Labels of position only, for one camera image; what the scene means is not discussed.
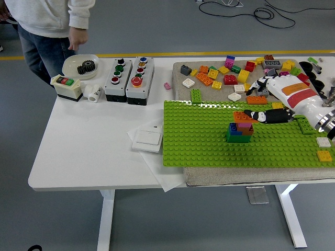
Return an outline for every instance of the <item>table leg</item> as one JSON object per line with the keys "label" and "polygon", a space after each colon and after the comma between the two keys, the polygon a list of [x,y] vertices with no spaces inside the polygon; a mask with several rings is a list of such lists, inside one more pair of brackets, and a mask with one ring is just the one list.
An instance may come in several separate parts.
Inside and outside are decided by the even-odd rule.
{"label": "table leg", "polygon": [[289,192],[291,192],[298,184],[290,185],[275,185],[279,199],[282,204],[286,222],[291,233],[292,241],[295,248],[307,247],[304,234],[300,227],[297,214],[294,210],[291,197]]}
{"label": "table leg", "polygon": [[109,251],[115,190],[100,190],[104,197],[97,251]]}

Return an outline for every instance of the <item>white table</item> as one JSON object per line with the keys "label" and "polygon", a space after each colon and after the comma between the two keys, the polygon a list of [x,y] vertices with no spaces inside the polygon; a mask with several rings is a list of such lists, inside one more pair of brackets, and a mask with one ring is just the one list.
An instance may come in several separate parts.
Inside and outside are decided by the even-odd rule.
{"label": "white table", "polygon": [[[292,58],[297,61],[307,60],[307,57]],[[335,58],[323,59],[323,74],[317,77],[324,83],[329,83]],[[100,59],[97,75],[84,82],[103,86],[113,60]],[[104,94],[96,104],[83,98],[79,102],[73,102],[58,97],[29,176],[29,185],[36,191],[101,191],[104,202],[98,251],[109,250],[115,190],[161,188],[141,155],[132,150],[127,132],[161,116],[163,101],[174,99],[174,91],[165,90],[163,84],[171,83],[175,62],[222,61],[224,58],[154,60],[155,73],[147,106],[107,102]],[[289,191],[295,186],[296,184],[278,185],[277,191],[295,246],[307,247],[289,198]]]}

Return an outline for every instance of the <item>black gear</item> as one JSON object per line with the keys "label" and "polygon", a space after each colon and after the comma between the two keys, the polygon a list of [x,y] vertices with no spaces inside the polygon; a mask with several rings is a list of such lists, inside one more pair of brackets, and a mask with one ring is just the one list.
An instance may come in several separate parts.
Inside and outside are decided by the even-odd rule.
{"label": "black gear", "polygon": [[91,72],[95,70],[95,63],[93,60],[86,60],[83,62],[83,67],[87,72]]}
{"label": "black gear", "polygon": [[82,74],[85,74],[85,72],[86,72],[85,67],[82,66],[82,65],[78,66],[78,67],[77,67],[77,70],[78,70],[78,73],[81,74],[81,75],[82,75]]}

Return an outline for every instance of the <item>gray floor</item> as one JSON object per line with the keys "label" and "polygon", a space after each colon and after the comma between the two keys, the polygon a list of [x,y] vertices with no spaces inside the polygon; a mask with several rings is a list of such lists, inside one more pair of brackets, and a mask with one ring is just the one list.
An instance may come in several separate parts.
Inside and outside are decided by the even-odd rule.
{"label": "gray floor", "polygon": [[[264,6],[260,0],[242,2],[245,7],[238,10],[212,9],[230,15]],[[280,2],[291,10],[331,7],[326,0],[292,5]],[[97,1],[90,41],[79,53],[334,48],[333,10],[287,14],[297,25],[278,30],[252,17],[209,17],[197,6],[194,0]],[[0,44],[0,58],[22,55],[11,25],[0,25]],[[98,191],[35,192],[27,184],[54,90],[23,60],[0,60],[0,87],[0,250],[25,251],[34,244],[43,251],[96,250],[102,209]],[[266,189],[270,204],[257,206],[249,204],[241,186],[117,191],[110,250],[294,250],[275,188]],[[291,192],[309,251],[335,246],[334,191],[335,184],[313,184]]]}

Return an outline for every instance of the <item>robotic hand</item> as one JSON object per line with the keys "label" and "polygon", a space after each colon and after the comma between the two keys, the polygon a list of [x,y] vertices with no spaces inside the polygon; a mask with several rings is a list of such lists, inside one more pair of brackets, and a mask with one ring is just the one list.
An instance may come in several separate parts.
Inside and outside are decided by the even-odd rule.
{"label": "robotic hand", "polygon": [[292,121],[295,114],[304,115],[319,132],[326,131],[331,140],[335,137],[335,110],[331,106],[335,94],[324,102],[315,91],[293,75],[260,78],[251,85],[247,96],[257,88],[260,92],[267,88],[288,109],[265,112],[245,110],[244,113],[251,118],[262,123],[285,123]]}

